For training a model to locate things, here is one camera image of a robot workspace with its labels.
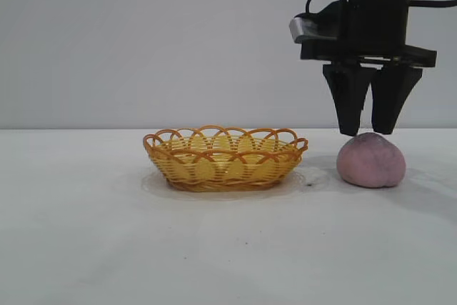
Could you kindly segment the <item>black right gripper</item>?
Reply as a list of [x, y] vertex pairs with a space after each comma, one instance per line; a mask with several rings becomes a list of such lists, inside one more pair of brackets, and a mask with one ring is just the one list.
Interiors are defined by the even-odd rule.
[[[392, 134], [403, 105], [422, 77], [433, 68], [437, 53], [406, 43], [409, 0], [337, 0], [317, 13], [300, 15], [303, 60], [357, 61], [384, 66], [372, 78], [371, 124], [379, 134]], [[323, 65], [343, 135], [356, 136], [370, 85], [370, 69], [359, 65]]]

